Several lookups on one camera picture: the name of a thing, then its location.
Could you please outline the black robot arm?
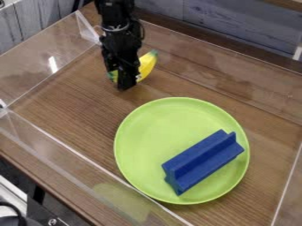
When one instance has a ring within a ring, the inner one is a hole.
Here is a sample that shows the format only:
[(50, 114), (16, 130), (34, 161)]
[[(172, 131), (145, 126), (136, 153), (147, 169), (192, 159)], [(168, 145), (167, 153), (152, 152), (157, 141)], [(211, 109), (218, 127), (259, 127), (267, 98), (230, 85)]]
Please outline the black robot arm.
[(136, 85), (137, 51), (144, 40), (144, 28), (133, 14), (135, 0), (95, 0), (95, 7), (101, 16), (99, 41), (105, 69), (117, 71), (116, 87), (127, 90)]

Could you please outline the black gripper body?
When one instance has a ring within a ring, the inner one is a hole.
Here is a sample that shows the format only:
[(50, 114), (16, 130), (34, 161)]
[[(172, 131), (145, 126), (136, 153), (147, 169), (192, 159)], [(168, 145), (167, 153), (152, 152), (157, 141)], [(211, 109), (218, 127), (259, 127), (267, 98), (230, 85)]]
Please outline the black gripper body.
[(103, 34), (99, 38), (101, 50), (108, 50), (120, 65), (139, 67), (137, 50), (141, 48), (144, 40), (144, 29), (140, 27), (128, 27), (121, 31), (113, 31), (103, 28)]

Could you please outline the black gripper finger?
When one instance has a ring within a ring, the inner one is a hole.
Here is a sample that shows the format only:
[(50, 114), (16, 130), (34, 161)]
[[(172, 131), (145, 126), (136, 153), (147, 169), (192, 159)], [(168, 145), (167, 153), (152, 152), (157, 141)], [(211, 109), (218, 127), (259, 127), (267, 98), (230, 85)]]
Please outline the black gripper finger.
[(127, 90), (136, 85), (137, 68), (133, 66), (120, 65), (117, 68), (117, 89)]
[(116, 56), (105, 49), (101, 50), (101, 55), (104, 58), (105, 70), (109, 79), (116, 79), (117, 75), (117, 60)]

